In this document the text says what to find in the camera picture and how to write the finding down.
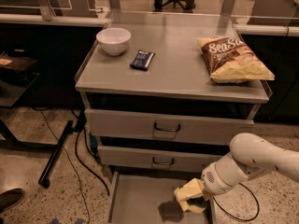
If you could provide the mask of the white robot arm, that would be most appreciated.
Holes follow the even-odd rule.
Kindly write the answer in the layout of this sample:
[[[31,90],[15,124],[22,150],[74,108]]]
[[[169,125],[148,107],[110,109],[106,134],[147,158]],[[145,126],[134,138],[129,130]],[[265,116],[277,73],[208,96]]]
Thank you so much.
[[[270,171],[299,182],[299,153],[277,147],[252,133],[239,133],[229,145],[230,151],[206,167],[201,178],[194,178],[174,190],[183,212],[202,213],[206,203],[244,181]]]

